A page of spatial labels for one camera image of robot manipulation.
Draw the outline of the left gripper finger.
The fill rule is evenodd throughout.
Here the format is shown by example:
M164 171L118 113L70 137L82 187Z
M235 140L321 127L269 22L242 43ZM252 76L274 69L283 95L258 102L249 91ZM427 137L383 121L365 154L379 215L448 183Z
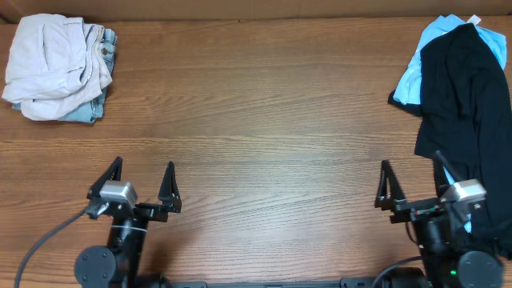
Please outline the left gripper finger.
M175 175L175 165L172 161L169 161L167 164L166 171L162 179L162 184L160 185L158 199L164 205L181 204Z
M106 184L107 181L121 180L122 162L123 159L121 157L116 157L116 159L113 160L106 171L90 186L89 193L87 194L88 199L98 197L101 188Z

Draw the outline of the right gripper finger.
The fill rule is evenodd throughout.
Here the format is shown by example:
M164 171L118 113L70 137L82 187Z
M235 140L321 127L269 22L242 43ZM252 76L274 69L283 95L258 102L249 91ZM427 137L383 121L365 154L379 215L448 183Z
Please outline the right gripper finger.
M376 208L395 208L406 203L406 197L388 160L381 162L381 174L374 206Z
M432 157L434 168L434 184L437 196L460 196L461 187L458 184L462 177L449 163L440 150Z

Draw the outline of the black t-shirt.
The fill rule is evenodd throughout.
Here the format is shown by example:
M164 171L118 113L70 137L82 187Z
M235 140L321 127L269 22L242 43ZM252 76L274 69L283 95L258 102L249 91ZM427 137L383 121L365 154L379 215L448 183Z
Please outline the black t-shirt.
M475 244L511 257L511 105L502 66L472 24L437 37L420 51L419 102L389 104L422 118L415 153L436 151L462 179L477 179L486 204L471 216Z

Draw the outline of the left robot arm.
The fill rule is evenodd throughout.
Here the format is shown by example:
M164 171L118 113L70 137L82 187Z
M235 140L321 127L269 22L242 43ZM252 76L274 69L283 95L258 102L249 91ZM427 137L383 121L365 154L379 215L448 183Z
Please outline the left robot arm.
M182 200L175 166L169 162L158 192L159 204L139 202L134 185L121 180L122 158L117 157L90 187L85 210L89 218L112 218L107 244L91 246L77 257L74 274L83 287L169 287L163 274L138 275L150 222L166 222L178 214Z

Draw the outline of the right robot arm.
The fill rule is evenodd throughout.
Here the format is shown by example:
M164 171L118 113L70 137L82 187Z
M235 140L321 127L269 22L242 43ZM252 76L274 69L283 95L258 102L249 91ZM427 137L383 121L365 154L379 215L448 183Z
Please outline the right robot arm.
M385 268L374 287L497 288L504 267L496 253L471 243L473 214L486 203L486 190L477 179L464 180L440 151L432 157L436 197L407 200L389 161L381 163L374 205L391 212L418 248L421 269L407 258Z

